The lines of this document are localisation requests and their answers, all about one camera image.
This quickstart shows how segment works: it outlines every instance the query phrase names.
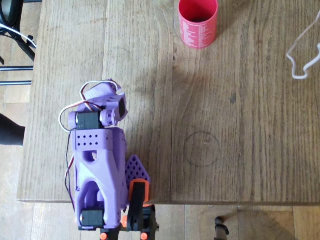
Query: wooden floor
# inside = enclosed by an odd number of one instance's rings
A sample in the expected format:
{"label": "wooden floor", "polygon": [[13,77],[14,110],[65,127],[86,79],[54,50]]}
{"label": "wooden floor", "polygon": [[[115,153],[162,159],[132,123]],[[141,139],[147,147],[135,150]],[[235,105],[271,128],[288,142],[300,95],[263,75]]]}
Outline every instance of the wooden floor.
{"label": "wooden floor", "polygon": [[[21,31],[37,39],[41,4],[25,4]],[[0,54],[7,65],[31,62],[10,39],[0,37]],[[0,72],[0,81],[31,80],[32,72]],[[27,125],[29,86],[0,87],[0,113]],[[70,204],[16,201],[23,148],[0,146],[0,240],[94,240],[98,232],[80,232]],[[214,220],[226,218],[229,240],[317,240],[320,239],[320,207],[279,206],[190,206],[158,205],[158,240],[213,240]],[[124,233],[121,240],[139,239]]]}

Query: purple robot arm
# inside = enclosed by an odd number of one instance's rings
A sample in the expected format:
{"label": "purple robot arm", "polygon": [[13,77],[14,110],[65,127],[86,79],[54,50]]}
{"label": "purple robot arm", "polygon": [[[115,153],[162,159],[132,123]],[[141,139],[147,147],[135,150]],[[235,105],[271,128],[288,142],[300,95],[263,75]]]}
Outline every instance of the purple robot arm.
{"label": "purple robot arm", "polygon": [[[128,113],[125,93],[117,94],[120,90],[116,83],[100,83],[84,94],[87,103],[69,113],[75,217],[79,230],[100,229],[101,239],[117,240],[119,231],[139,231],[141,238],[153,240],[159,228],[155,206],[143,207],[150,176],[136,155],[126,163],[125,133],[115,127]],[[124,227],[121,211],[127,207]]]}

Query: orange part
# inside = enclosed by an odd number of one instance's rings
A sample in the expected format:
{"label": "orange part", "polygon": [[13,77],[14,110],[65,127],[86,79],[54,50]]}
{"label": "orange part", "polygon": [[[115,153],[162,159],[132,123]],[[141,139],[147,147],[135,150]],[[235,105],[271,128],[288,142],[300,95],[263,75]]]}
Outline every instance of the orange part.
{"label": "orange part", "polygon": [[148,202],[149,201],[149,189],[150,189],[150,184],[147,180],[141,179],[141,178],[137,178],[134,179],[130,182],[130,188],[129,188],[129,200],[131,200],[132,198],[132,192],[134,190],[134,184],[135,183],[144,183],[145,186],[145,190],[144,190],[144,202]]}
{"label": "orange part", "polygon": [[122,216],[121,218],[121,224],[124,228],[127,227],[127,222],[128,222],[128,216]]}
{"label": "orange part", "polygon": [[147,239],[148,239],[148,234],[146,234],[145,232],[141,233],[141,240],[147,240]]}
{"label": "orange part", "polygon": [[105,232],[100,234],[100,240],[107,240],[107,239],[108,239],[108,235]]}

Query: wooden table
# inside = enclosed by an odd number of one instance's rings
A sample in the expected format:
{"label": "wooden table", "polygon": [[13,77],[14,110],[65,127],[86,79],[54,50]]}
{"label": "wooden table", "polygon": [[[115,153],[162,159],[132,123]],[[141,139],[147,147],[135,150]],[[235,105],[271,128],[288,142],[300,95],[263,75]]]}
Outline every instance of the wooden table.
{"label": "wooden table", "polygon": [[[320,1],[220,0],[218,36],[180,39],[178,0],[43,2],[18,199],[68,202],[60,110],[87,81],[127,95],[127,155],[151,199],[173,204],[320,203],[320,66],[293,80],[286,51]],[[317,54],[319,24],[293,56]]]}

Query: red cylinder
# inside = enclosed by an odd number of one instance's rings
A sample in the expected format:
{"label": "red cylinder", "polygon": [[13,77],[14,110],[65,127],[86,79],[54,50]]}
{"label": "red cylinder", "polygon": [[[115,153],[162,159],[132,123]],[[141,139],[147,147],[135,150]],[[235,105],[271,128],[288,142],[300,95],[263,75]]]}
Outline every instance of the red cylinder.
{"label": "red cylinder", "polygon": [[218,0],[180,0],[179,21],[182,41],[203,49],[216,39]]}

